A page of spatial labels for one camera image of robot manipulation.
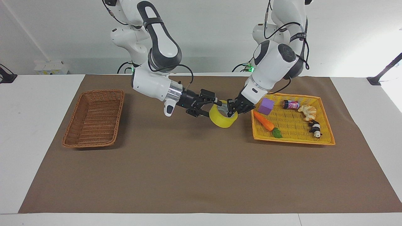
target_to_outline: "white table surface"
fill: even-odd
[[[15,214],[83,78],[26,75],[0,84],[0,225],[402,225],[402,213]],[[402,113],[364,78],[331,79],[402,200]]]

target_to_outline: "tape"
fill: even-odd
[[[235,114],[233,114],[231,117],[222,115],[220,111],[222,111],[225,115],[228,115],[228,106],[226,101],[221,101],[222,106],[212,106],[211,110],[209,111],[209,118],[215,125],[221,128],[229,128],[234,123],[234,121],[236,121],[238,114],[237,112],[235,112]]]

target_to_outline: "yellow ring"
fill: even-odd
[[[224,100],[222,101],[222,106],[227,106],[227,102]],[[229,128],[234,121],[236,121],[237,119],[237,112],[234,113],[234,115],[232,115],[230,118],[227,116],[222,115],[219,110],[218,110],[218,106],[217,105],[213,105],[211,110],[209,111],[209,118],[211,119],[211,121],[221,127],[221,128]]]

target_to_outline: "basket rim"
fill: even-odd
[[[95,92],[121,92],[121,100],[120,100],[120,104],[119,104],[119,111],[117,113],[117,119],[116,119],[116,124],[115,124],[115,128],[114,128],[112,140],[108,141],[108,142],[91,143],[91,144],[66,144],[66,139],[67,139],[67,136],[68,136],[68,134],[70,132],[71,126],[73,124],[73,120],[74,120],[74,118],[76,116],[76,111],[77,111],[77,108],[78,108],[79,103],[81,101],[81,98],[85,94],[95,93]],[[106,147],[106,146],[113,145],[116,142],[116,139],[117,139],[117,132],[119,130],[120,117],[121,117],[121,112],[122,112],[122,109],[123,109],[123,103],[124,103],[124,91],[121,90],[121,89],[88,90],[88,91],[85,91],[85,92],[81,93],[80,97],[78,98],[77,103],[76,103],[76,105],[74,107],[74,111],[73,111],[73,114],[71,115],[70,122],[69,122],[69,124],[67,126],[66,132],[64,133],[64,137],[63,137],[63,140],[62,140],[62,145],[64,147],[66,147],[66,148],[95,148],[95,147]]]
[[[319,105],[321,106],[322,113],[324,114],[324,118],[326,119],[325,123],[326,123],[326,126],[328,127],[328,131],[330,133],[331,142],[317,143],[317,142],[305,142],[305,141],[301,141],[301,140],[300,141],[289,141],[289,140],[281,140],[281,139],[273,139],[273,138],[262,138],[260,136],[257,136],[254,132],[255,131],[255,123],[254,123],[255,119],[254,119],[254,114],[253,114],[254,110],[252,110],[251,111],[251,126],[252,126],[252,135],[253,135],[254,140],[273,141],[273,142],[282,142],[282,143],[294,143],[294,144],[329,145],[329,146],[333,146],[336,144],[334,134],[333,134],[331,126],[329,124],[328,117],[326,115],[324,104],[322,102],[321,97],[311,96],[311,95],[301,95],[301,94],[287,94],[287,93],[275,93],[275,94],[268,93],[267,95],[288,96],[288,97],[307,97],[307,98],[317,99]]]

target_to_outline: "brown tablecloth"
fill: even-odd
[[[189,80],[171,78],[184,84]],[[228,129],[180,107],[165,117],[163,103],[135,92],[130,79],[85,76],[20,213],[402,212],[329,78],[296,78],[285,92],[322,98],[335,146],[255,141],[250,113]],[[234,98],[245,80],[196,77],[190,89]],[[116,143],[99,149],[64,148],[62,137],[78,96],[94,89],[125,91]]]

